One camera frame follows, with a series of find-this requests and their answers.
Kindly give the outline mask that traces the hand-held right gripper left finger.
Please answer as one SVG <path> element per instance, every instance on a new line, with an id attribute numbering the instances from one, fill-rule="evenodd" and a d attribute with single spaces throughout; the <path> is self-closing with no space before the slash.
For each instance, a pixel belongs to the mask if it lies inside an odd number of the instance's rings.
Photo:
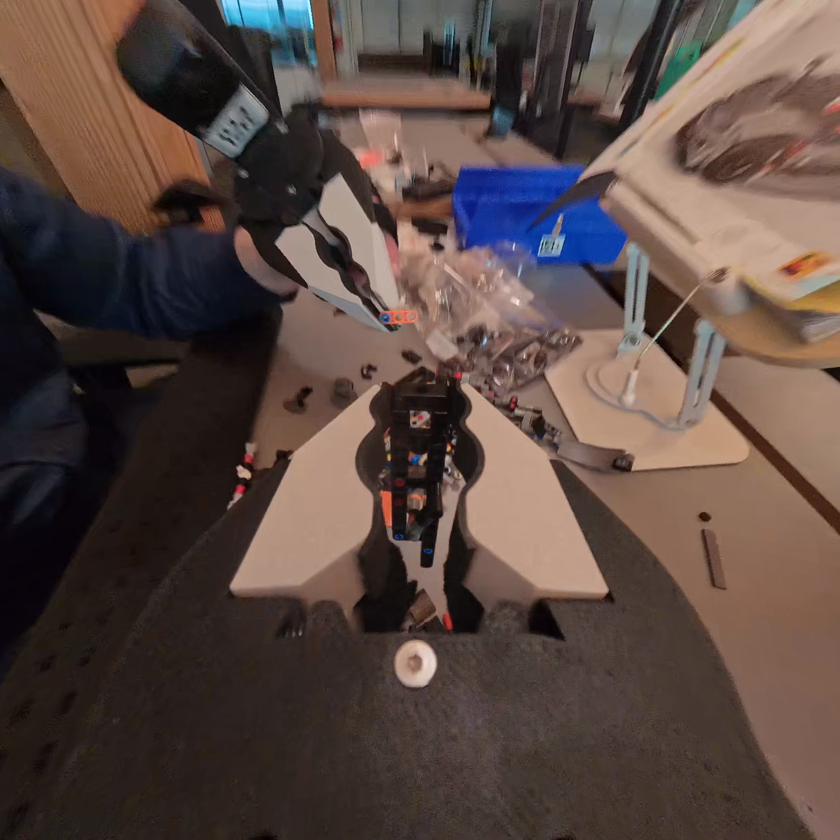
<path id="1" fill-rule="evenodd" d="M 371 410 L 388 394 L 372 387 L 287 459 L 231 595 L 335 602 L 368 632 L 403 623 L 411 583 L 385 528 L 382 430 Z"/>

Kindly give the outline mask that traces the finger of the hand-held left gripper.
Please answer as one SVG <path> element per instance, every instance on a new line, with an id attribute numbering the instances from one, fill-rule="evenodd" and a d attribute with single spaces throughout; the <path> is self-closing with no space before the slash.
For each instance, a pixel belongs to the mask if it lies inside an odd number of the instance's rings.
<path id="1" fill-rule="evenodd" d="M 395 312 L 400 296 L 385 232 L 342 174 L 324 186 L 318 212 L 339 242 L 340 264 L 355 299 L 379 329 L 399 329 Z"/>
<path id="2" fill-rule="evenodd" d="M 394 332 L 394 324 L 382 320 L 388 306 L 371 287 L 366 271 L 320 232 L 307 224 L 287 227 L 276 248 L 317 298 L 362 324 Z"/>

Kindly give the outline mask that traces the lego car chassis assembly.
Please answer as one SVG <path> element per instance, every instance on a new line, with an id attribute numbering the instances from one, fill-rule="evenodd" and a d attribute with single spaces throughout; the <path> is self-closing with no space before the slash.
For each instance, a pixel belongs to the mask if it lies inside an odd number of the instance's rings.
<path id="1" fill-rule="evenodd" d="M 419 563 L 434 566 L 445 483 L 455 467 L 456 378 L 420 367 L 394 384 L 383 433 L 379 483 L 385 525 L 395 542 L 416 542 Z"/>

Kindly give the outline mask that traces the person's left forearm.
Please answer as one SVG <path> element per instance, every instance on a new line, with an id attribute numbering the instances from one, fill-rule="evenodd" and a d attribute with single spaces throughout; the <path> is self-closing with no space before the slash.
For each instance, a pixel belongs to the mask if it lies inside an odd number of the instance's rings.
<path id="1" fill-rule="evenodd" d="M 132 234 L 1 172 L 2 350 L 38 342 L 36 311 L 70 325 L 188 339 L 294 299 L 249 276 L 230 233 Z"/>

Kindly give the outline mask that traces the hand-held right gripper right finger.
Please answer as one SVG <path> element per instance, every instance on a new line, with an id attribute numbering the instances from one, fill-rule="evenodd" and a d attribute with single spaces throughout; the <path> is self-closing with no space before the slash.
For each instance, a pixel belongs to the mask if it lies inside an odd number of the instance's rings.
<path id="1" fill-rule="evenodd" d="M 471 385 L 455 391 L 455 467 L 464 479 L 446 558 L 454 631 L 504 605 L 599 602 L 610 593 L 550 457 Z"/>

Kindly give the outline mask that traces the black perforated panel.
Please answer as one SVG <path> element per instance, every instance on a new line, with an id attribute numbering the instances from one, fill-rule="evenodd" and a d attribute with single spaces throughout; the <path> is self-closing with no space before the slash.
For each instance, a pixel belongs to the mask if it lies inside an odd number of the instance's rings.
<path id="1" fill-rule="evenodd" d="M 1 837 L 31 838 L 100 683 L 150 595 L 232 495 L 280 332 L 196 339 L 156 388 L 122 472 L 2 675 Z"/>

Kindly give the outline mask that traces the lego instruction booklet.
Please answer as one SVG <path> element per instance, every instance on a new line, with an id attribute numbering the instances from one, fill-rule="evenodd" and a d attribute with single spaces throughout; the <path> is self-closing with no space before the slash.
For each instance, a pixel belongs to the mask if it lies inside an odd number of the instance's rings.
<path id="1" fill-rule="evenodd" d="M 839 2 L 762 2 L 531 223 L 597 198 L 689 287 L 838 333 Z"/>

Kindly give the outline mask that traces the grey lego subassembly with curved panel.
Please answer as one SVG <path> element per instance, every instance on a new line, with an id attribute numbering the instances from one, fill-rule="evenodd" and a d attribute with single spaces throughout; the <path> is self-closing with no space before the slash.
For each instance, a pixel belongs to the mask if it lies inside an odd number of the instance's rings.
<path id="1" fill-rule="evenodd" d="M 541 408 L 520 404 L 516 395 L 502 396 L 487 391 L 483 396 L 552 457 L 605 473 L 629 473 L 634 467 L 635 458 L 626 450 L 582 443 L 547 421 Z"/>

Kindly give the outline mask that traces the dark grey lego tile strip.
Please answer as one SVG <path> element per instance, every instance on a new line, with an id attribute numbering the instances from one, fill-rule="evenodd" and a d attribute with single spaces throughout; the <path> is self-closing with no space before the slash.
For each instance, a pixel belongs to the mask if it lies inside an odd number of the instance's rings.
<path id="1" fill-rule="evenodd" d="M 722 566 L 717 535 L 709 528 L 702 528 L 700 530 L 700 537 L 706 557 L 710 584 L 715 589 L 726 591 L 726 576 Z"/>

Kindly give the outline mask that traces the black axle with red bushings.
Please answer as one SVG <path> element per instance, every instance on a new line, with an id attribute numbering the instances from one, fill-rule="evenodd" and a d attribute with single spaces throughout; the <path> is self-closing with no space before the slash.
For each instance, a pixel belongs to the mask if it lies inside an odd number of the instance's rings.
<path id="1" fill-rule="evenodd" d="M 245 452 L 236 467 L 236 482 L 233 494 L 228 501 L 227 509 L 229 510 L 246 494 L 256 472 L 256 457 L 258 453 L 258 445 L 255 441 L 248 441 L 245 444 Z"/>

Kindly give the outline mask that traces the wooden background desk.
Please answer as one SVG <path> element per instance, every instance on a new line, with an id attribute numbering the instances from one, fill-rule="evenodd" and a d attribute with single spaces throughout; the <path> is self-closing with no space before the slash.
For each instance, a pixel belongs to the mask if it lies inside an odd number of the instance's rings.
<path id="1" fill-rule="evenodd" d="M 490 94 L 460 81 L 413 76 L 331 80 L 323 85 L 320 102 L 327 109 L 391 109 L 487 112 Z"/>

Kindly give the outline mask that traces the person's left hand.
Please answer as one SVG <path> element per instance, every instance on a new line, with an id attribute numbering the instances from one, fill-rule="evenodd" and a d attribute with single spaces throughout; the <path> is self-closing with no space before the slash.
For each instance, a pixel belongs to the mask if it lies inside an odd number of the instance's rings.
<path id="1" fill-rule="evenodd" d="M 264 261 L 249 232 L 241 226 L 235 230 L 234 248 L 239 264 L 254 282 L 284 303 L 296 299 L 299 285 Z"/>

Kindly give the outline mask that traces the clear bag of lego parts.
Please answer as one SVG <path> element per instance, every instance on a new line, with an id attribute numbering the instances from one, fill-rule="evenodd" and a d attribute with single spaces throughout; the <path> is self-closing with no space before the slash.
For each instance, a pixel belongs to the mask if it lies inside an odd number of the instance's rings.
<path id="1" fill-rule="evenodd" d="M 525 284 L 536 268 L 509 241 L 458 249 L 443 221 L 397 223 L 397 286 L 432 354 L 503 394 L 542 377 L 583 344 Z"/>

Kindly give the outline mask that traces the blue plastic bin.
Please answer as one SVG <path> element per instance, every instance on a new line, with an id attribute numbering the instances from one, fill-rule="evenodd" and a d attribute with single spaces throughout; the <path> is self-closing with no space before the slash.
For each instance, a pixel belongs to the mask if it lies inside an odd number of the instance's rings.
<path id="1" fill-rule="evenodd" d="M 451 199 L 459 246 L 514 244 L 543 266 L 615 263 L 627 235 L 595 197 L 538 221 L 584 169 L 580 164 L 461 168 Z"/>

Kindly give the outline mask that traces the white book stand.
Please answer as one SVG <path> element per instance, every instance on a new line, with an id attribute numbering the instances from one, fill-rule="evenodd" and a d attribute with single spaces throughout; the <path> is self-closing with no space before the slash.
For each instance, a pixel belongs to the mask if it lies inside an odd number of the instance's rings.
<path id="1" fill-rule="evenodd" d="M 750 291 L 729 261 L 625 182 L 603 197 L 628 234 L 623 328 L 582 332 L 545 372 L 583 446 L 626 452 L 630 470 L 735 465 L 744 437 L 711 393 L 724 351 L 769 364 L 838 366 L 838 331 L 805 343 L 781 309 Z"/>

